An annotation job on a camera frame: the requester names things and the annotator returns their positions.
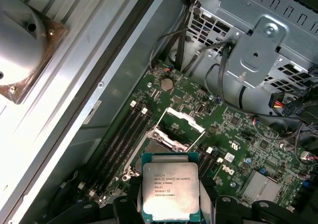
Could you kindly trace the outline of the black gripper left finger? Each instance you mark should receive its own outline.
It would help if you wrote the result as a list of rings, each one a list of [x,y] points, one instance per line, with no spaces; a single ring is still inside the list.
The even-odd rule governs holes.
[[[82,201],[73,206],[72,224],[142,224],[138,207],[142,178],[132,177],[127,195],[115,198],[101,208],[96,202]]]

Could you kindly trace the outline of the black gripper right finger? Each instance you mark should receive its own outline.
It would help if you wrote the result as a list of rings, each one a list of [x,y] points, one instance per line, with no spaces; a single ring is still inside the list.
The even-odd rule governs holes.
[[[298,215],[266,200],[246,207],[231,196],[220,196],[212,178],[200,179],[200,208],[208,224],[297,224]]]

